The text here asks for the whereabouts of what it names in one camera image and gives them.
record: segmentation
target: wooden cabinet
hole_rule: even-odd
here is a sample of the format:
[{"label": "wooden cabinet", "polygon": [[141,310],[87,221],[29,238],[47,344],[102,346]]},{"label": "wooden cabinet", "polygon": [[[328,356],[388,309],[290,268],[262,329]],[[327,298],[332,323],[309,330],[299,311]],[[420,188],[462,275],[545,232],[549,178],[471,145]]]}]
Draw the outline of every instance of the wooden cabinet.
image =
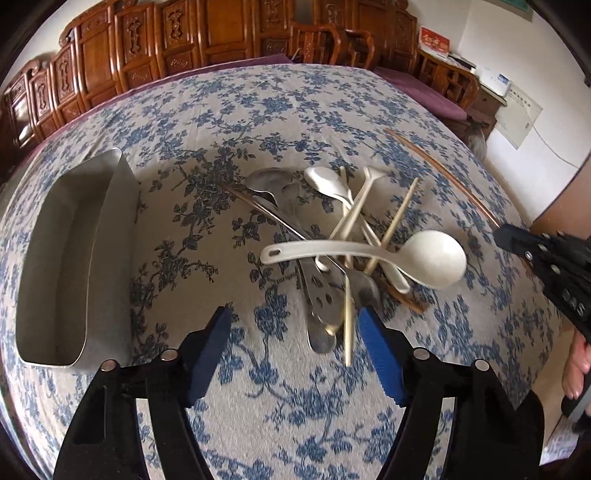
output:
[{"label": "wooden cabinet", "polygon": [[80,94],[86,109],[123,93],[115,66],[114,3],[116,0],[105,0],[89,8],[60,36],[61,46],[69,41],[75,44]]},{"label": "wooden cabinet", "polygon": [[194,0],[154,5],[156,59],[162,78],[201,66]]},{"label": "wooden cabinet", "polygon": [[350,0],[314,0],[314,23],[334,23],[342,28],[354,29],[352,7]]},{"label": "wooden cabinet", "polygon": [[367,30],[382,51],[380,64],[409,72],[417,45],[417,19],[407,0],[314,0],[314,23],[334,23],[347,30]]},{"label": "wooden cabinet", "polygon": [[86,112],[76,67],[74,44],[63,47],[49,64],[51,94],[59,123],[65,125]]},{"label": "wooden cabinet", "polygon": [[124,92],[160,78],[154,45],[154,6],[115,14],[117,70]]},{"label": "wooden cabinet", "polygon": [[39,136],[33,129],[31,119],[32,91],[29,82],[32,76],[41,69],[39,60],[30,60],[15,75],[4,92],[2,117],[2,131],[11,132],[12,145],[3,148],[9,150],[13,146],[24,156],[40,142]]},{"label": "wooden cabinet", "polygon": [[254,56],[287,54],[293,19],[294,0],[253,0]]},{"label": "wooden cabinet", "polygon": [[31,123],[37,137],[41,140],[49,137],[62,126],[53,106],[49,74],[48,68],[39,69],[29,81]]},{"label": "wooden cabinet", "polygon": [[251,0],[197,0],[203,66],[252,58]]}]

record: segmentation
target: chopstick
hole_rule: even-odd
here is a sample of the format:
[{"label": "chopstick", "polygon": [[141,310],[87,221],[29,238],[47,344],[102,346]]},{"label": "chopstick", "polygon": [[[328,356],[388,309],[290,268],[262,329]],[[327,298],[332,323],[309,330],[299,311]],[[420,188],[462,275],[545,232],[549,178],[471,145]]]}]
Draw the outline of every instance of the chopstick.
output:
[{"label": "chopstick", "polygon": [[435,160],[431,155],[429,155],[427,152],[425,152],[422,148],[419,148],[418,146],[416,146],[410,140],[397,134],[394,130],[392,130],[390,128],[385,128],[384,132],[386,132],[388,135],[394,137],[402,145],[409,148],[410,150],[412,150],[416,154],[420,155],[423,158],[423,160],[425,160],[427,163],[429,163],[433,167],[435,167],[439,172],[441,172],[443,174],[443,176],[445,176],[445,178],[447,178],[464,195],[466,195],[470,202],[472,202],[474,205],[476,205],[476,207],[482,212],[482,214],[487,218],[487,220],[495,227],[495,229],[501,228],[501,223],[491,213],[491,211],[488,208],[486,208],[485,205],[479,199],[477,199],[476,196],[470,190],[468,190],[462,182],[460,182],[457,178],[455,178],[455,176],[452,175],[452,173],[447,168],[445,168],[439,161]]},{"label": "chopstick", "polygon": [[[341,179],[347,183],[345,168],[339,168]],[[347,215],[349,209],[343,203],[343,216]],[[353,257],[345,256],[345,267],[353,268]],[[343,350],[345,351],[345,366],[353,365],[353,349],[355,347],[355,308],[351,298],[351,283],[349,277],[345,277],[345,305],[343,308]]]},{"label": "chopstick", "polygon": [[378,287],[385,290],[391,297],[398,300],[405,307],[411,309],[414,313],[418,313],[419,315],[421,315],[425,312],[425,308],[423,308],[420,303],[417,303],[413,299],[407,297],[405,294],[400,293],[387,281],[381,278],[374,278],[374,280],[377,283]]},{"label": "chopstick", "polygon": [[[404,212],[406,211],[408,204],[413,199],[413,194],[414,194],[415,189],[417,188],[417,185],[418,185],[418,178],[413,180],[412,185],[408,189],[406,197],[402,201],[402,205],[400,206],[400,208],[396,212],[396,215],[394,215],[392,222],[390,223],[388,229],[386,230],[386,233],[384,234],[384,237],[382,238],[382,242],[381,242],[382,248],[386,248],[386,249],[388,248],[388,245],[390,244],[390,240],[394,236],[394,232],[396,231],[398,224],[400,223],[400,220],[402,220],[402,217],[404,216]],[[378,266],[378,259],[372,258],[371,260],[369,260],[369,262],[365,266],[364,273],[366,273],[367,275],[371,275],[373,273],[373,271],[375,270],[375,267],[377,267],[377,266]]]}]

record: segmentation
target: paper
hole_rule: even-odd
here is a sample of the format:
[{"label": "paper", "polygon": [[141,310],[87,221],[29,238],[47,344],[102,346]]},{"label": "paper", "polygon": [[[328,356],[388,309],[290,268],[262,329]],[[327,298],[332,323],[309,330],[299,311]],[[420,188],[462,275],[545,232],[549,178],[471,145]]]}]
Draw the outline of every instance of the paper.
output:
[{"label": "paper", "polygon": [[505,99],[507,106],[499,108],[496,114],[496,128],[513,147],[519,149],[540,116],[542,107],[517,85],[511,86]]}]

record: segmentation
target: floral pattern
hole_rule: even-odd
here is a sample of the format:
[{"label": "floral pattern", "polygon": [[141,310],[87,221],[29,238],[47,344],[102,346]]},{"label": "floral pattern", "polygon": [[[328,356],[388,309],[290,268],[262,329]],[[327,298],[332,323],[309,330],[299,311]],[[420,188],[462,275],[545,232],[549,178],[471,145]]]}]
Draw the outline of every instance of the floral pattern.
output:
[{"label": "floral pattern", "polygon": [[[105,105],[45,142],[0,231],[0,420],[33,470],[51,477],[92,376],[19,360],[14,319],[22,262],[50,186],[111,147],[123,150],[141,183],[131,278],[134,362],[178,346],[218,305],[232,310],[230,339],[207,395],[188,411],[215,478],[374,478],[402,415],[359,337],[351,368],[340,348],[327,356],[309,349],[295,264],[261,264],[261,249],[285,240],[282,230],[219,184],[240,183],[263,167],[289,169],[302,182],[298,215],[315,238],[329,234],[340,205],[305,184],[307,166],[344,166],[354,191],[363,165],[389,170],[365,209],[382,233],[419,177],[391,248],[439,229],[463,245],[468,268],[448,290],[415,286],[415,298],[428,306],[423,315],[385,299],[385,321],[446,361],[489,360],[518,404],[552,348],[557,312],[519,259],[495,247],[476,206],[384,134],[386,127],[438,158],[497,217],[522,225],[496,181],[446,127],[360,69],[273,65],[173,79]],[[441,414],[427,478],[440,475],[452,411],[446,404]],[[162,478],[144,401],[138,423],[151,478]]]}]

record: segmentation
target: metal tray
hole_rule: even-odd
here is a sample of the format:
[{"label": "metal tray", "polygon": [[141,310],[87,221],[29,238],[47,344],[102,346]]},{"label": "metal tray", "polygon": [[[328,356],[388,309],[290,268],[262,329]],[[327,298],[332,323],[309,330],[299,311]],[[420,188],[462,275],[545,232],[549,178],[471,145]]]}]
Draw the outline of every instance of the metal tray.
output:
[{"label": "metal tray", "polygon": [[131,357],[129,282],[138,182],[114,148],[51,187],[18,290],[16,342],[26,364],[95,372]]}]

